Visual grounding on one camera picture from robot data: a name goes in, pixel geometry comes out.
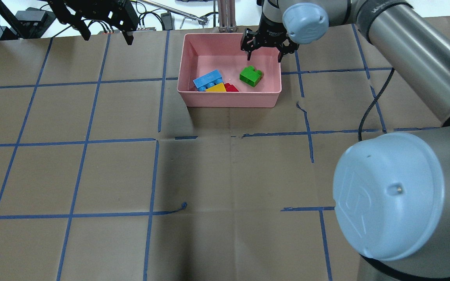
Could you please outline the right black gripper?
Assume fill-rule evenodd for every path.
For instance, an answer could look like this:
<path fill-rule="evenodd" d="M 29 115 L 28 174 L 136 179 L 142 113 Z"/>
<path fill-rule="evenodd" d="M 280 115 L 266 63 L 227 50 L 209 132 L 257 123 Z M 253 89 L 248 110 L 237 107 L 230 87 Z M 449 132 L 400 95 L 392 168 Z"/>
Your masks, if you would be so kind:
<path fill-rule="evenodd" d="M 275 47 L 279 51 L 277 62 L 281 63 L 285 55 L 294 54 L 299 46 L 287 36 L 286 28 L 281 22 L 270 20 L 265 14 L 261 14 L 258 29 L 253 31 L 245 28 L 241 39 L 241 50 L 246 52 L 247 61 L 250 61 L 254 50 Z"/>

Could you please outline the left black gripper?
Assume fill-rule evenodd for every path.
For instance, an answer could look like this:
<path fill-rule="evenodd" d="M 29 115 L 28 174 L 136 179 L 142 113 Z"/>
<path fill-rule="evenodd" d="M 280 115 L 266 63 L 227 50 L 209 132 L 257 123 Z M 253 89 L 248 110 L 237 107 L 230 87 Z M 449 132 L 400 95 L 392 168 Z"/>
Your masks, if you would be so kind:
<path fill-rule="evenodd" d="M 133 32 L 139 20 L 130 0 L 48 0 L 48 4 L 60 23 L 75 27 L 86 41 L 91 32 L 83 18 L 110 23 L 129 46 L 134 41 Z"/>

